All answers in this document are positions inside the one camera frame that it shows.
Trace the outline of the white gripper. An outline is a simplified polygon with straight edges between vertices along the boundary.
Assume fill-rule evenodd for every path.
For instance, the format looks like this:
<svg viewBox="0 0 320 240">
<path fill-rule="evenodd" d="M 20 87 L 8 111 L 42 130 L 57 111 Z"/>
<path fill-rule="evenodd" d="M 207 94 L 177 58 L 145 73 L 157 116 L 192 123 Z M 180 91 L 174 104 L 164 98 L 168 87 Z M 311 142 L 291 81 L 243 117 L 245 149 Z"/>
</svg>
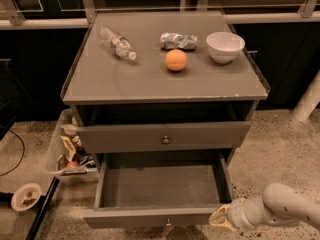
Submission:
<svg viewBox="0 0 320 240">
<path fill-rule="evenodd" d="M 210 215 L 209 224 L 220 231 L 232 231 L 233 228 L 243 232 L 253 230 L 254 226 L 246 216 L 244 204 L 245 199 L 239 198 L 229 205 L 222 205 Z"/>
</svg>

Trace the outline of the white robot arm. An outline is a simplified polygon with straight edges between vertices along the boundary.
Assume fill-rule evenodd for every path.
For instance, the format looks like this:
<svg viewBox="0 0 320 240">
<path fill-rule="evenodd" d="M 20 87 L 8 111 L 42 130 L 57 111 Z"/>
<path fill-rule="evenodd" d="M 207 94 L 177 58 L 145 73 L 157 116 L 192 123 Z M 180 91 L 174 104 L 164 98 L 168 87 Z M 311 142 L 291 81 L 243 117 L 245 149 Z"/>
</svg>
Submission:
<svg viewBox="0 0 320 240">
<path fill-rule="evenodd" d="M 267 185 L 261 195 L 224 204 L 209 217 L 213 228 L 228 232 L 293 227 L 300 222 L 320 230 L 320 205 L 281 183 Z"/>
</svg>

